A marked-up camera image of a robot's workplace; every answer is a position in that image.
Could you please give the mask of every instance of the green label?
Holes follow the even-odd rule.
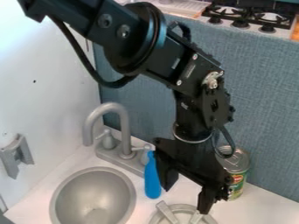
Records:
[[[230,185],[231,195],[229,200],[235,200],[243,193],[243,185],[246,182],[247,174],[232,174],[233,183]]]

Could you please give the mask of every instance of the stainless steel sink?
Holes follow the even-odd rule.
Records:
[[[122,172],[94,167],[74,173],[56,189],[50,204],[53,224],[126,223],[136,190]]]

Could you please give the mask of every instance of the black cable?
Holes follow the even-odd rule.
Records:
[[[219,156],[220,158],[230,158],[234,154],[234,152],[236,151],[236,145],[235,145],[231,135],[228,133],[227,129],[224,126],[219,128],[219,131],[222,133],[222,135],[224,136],[224,138],[226,139],[228,144],[231,146],[232,151],[231,151],[230,154],[225,154],[225,153],[222,153],[218,149],[217,142],[219,140],[219,132],[217,130],[214,131],[214,140],[212,140],[212,146],[213,146],[217,156]]]
[[[66,25],[55,17],[49,16],[49,18],[53,21],[53,23],[55,23],[60,28],[60,30],[66,36],[67,40],[70,42],[74,51],[77,53],[80,61],[82,62],[83,66],[86,68],[86,70],[90,73],[90,75],[94,78],[94,80],[97,81],[102,86],[107,87],[107,88],[122,88],[123,86],[128,84],[130,81],[132,81],[137,76],[137,75],[136,76],[125,76],[125,77],[122,77],[119,80],[115,80],[115,81],[104,80],[103,78],[101,78],[101,76],[98,74],[98,72],[94,69],[93,65],[88,60],[86,54],[83,52],[82,48],[78,44],[78,41],[72,35],[72,33],[69,31],[69,29],[66,27]]]
[[[174,21],[168,27],[169,27],[169,29],[173,30],[177,26],[181,29],[181,31],[183,33],[183,38],[185,38],[191,42],[191,30],[186,24],[184,24],[182,22]]]

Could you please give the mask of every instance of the food can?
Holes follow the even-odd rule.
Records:
[[[219,147],[219,151],[228,154],[232,151],[231,146],[225,145]],[[238,199],[243,193],[243,187],[247,180],[247,171],[249,170],[249,154],[245,150],[237,148],[230,158],[222,158],[216,155],[219,163],[232,175],[233,183],[230,185],[231,194],[228,200]]]

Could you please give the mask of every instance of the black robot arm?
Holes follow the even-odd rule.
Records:
[[[198,210],[210,211],[212,204],[227,199],[230,175],[215,159],[217,135],[222,131],[234,144],[224,125],[233,120],[234,108],[224,89],[220,63],[191,42],[190,29],[183,24],[167,26],[163,13],[150,3],[121,6],[113,0],[18,0],[26,16],[41,22],[50,17],[58,26],[69,24],[86,39],[104,49],[111,67],[124,75],[121,87],[138,74],[164,83],[174,91],[177,120],[176,140],[157,138],[156,160],[161,184],[167,191],[178,173],[203,186]],[[173,29],[178,26],[183,36]]]

